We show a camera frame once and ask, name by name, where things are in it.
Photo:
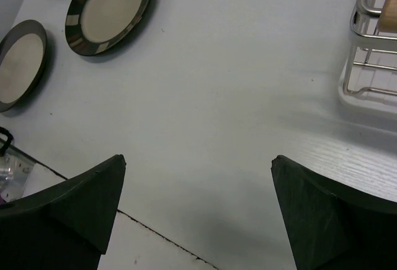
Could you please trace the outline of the striped dark rim plate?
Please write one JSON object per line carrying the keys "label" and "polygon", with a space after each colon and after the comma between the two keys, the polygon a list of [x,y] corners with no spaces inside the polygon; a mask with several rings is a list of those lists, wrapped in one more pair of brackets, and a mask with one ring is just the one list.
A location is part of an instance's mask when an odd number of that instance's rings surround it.
{"label": "striped dark rim plate", "polygon": [[151,0],[71,0],[65,38],[81,56],[96,56],[121,42],[140,22]]}

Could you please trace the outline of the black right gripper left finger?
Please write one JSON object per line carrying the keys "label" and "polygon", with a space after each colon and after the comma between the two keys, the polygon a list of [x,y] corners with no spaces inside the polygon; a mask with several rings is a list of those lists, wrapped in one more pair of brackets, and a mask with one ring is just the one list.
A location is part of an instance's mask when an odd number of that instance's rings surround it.
{"label": "black right gripper left finger", "polygon": [[106,254],[126,162],[90,170],[1,205],[1,269],[97,269]]}

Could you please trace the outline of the plain dark rim plate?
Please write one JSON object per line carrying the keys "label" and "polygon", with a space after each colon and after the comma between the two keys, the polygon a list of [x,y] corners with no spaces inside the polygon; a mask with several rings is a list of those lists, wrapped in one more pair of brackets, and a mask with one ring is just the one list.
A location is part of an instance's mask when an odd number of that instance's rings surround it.
{"label": "plain dark rim plate", "polygon": [[46,30],[32,19],[15,25],[1,40],[1,112],[35,89],[45,69],[47,49]]}

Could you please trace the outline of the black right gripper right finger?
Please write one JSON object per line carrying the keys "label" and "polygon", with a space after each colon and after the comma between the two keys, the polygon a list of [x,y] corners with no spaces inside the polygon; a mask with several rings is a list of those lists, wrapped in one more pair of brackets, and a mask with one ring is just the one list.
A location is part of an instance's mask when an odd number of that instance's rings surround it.
{"label": "black right gripper right finger", "polygon": [[272,179],[297,269],[396,269],[396,203],[279,155]]}

